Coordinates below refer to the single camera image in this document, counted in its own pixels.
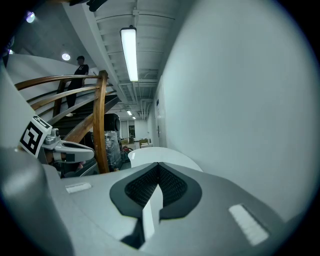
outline person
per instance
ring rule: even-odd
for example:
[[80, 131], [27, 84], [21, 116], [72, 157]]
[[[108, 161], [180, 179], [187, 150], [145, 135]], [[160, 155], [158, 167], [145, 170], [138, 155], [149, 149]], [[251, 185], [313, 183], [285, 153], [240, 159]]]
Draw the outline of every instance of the person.
[[[89, 66], [87, 64], [85, 64], [85, 57], [83, 56], [79, 56], [78, 58], [76, 58], [76, 60], [78, 61], [78, 69], [74, 72], [75, 75], [88, 75], [89, 72]], [[68, 91], [70, 90], [74, 90], [74, 89], [79, 89], [82, 86], [85, 85], [85, 79], [73, 79], [68, 87]], [[66, 97], [66, 102], [68, 104], [68, 108], [71, 108], [72, 106], [75, 105], [76, 103], [76, 98], [77, 98], [77, 94], [71, 94], [68, 95]], [[66, 116], [67, 117], [72, 117], [74, 114], [69, 113]]]

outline white panel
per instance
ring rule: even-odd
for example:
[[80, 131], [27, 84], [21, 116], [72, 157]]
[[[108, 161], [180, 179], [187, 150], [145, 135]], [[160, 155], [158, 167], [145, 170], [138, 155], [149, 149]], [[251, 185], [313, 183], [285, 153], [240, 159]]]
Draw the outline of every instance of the white panel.
[[147, 124], [147, 121], [145, 120], [135, 120], [134, 131], [135, 131], [135, 138], [137, 140], [149, 138], [148, 124]]
[[155, 123], [158, 133], [159, 147], [167, 147], [166, 105], [164, 96], [163, 79], [160, 78], [157, 92], [155, 93]]
[[127, 121], [121, 121], [121, 137], [128, 138], [128, 123]]
[[17, 147], [35, 111], [17, 91], [2, 62], [0, 85], [0, 147]]
[[162, 78], [168, 148], [285, 221], [305, 209], [319, 177], [320, 78], [288, 13], [273, 1], [197, 1]]

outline black mesh panel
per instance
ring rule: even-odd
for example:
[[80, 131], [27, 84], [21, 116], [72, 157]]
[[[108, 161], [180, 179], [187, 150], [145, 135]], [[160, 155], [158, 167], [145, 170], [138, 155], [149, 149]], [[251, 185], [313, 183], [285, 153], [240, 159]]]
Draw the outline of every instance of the black mesh panel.
[[125, 186], [126, 195], [142, 207], [146, 206], [157, 187], [157, 169], [158, 166], [154, 167]]
[[159, 186], [163, 195], [163, 207], [179, 200], [187, 191], [187, 184], [179, 177], [158, 165]]
[[125, 193], [138, 205], [145, 207], [158, 184], [163, 194], [163, 207], [179, 200], [188, 187], [181, 178], [157, 165], [125, 186]]

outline white table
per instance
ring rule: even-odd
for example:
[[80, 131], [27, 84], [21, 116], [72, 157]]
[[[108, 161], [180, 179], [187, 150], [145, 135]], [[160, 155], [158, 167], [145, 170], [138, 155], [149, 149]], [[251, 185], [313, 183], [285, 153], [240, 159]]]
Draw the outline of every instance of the white table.
[[154, 162], [166, 162], [188, 167], [203, 172], [199, 165], [186, 155], [166, 147], [145, 147], [131, 151], [128, 155], [131, 167], [137, 167]]

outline white ceiling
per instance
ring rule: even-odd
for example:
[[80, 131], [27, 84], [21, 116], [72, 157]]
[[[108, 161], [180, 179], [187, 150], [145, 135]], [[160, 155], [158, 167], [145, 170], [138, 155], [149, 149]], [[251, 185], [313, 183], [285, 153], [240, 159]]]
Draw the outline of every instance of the white ceiling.
[[90, 68], [96, 67], [60, 3], [44, 2], [34, 10], [35, 20], [24, 22], [14, 35], [12, 50], [64, 62], [63, 53], [71, 56], [67, 63], [77, 65], [82, 55]]
[[[181, 0], [108, 0], [94, 13], [99, 36], [112, 63], [118, 86], [128, 103], [117, 106], [120, 108], [117, 111], [121, 110], [117, 113], [121, 119], [128, 115], [126, 107], [136, 113], [137, 118], [141, 118], [141, 112], [145, 118], [148, 116], [149, 99], [153, 99], [158, 85], [167, 37], [180, 3]], [[135, 83], [129, 80], [120, 37], [120, 30], [130, 25], [136, 27], [137, 36], [139, 82]]]
[[[148, 117], [158, 85], [158, 72], [168, 49], [168, 35], [181, 0], [108, 0], [96, 12], [84, 4], [69, 6], [45, 2], [34, 11], [36, 20], [25, 23], [15, 36], [13, 50], [62, 61], [61, 55], [83, 55], [90, 68], [108, 72], [108, 82], [121, 100], [111, 109], [122, 120]], [[120, 30], [137, 30], [139, 82], [132, 83], [123, 54]]]

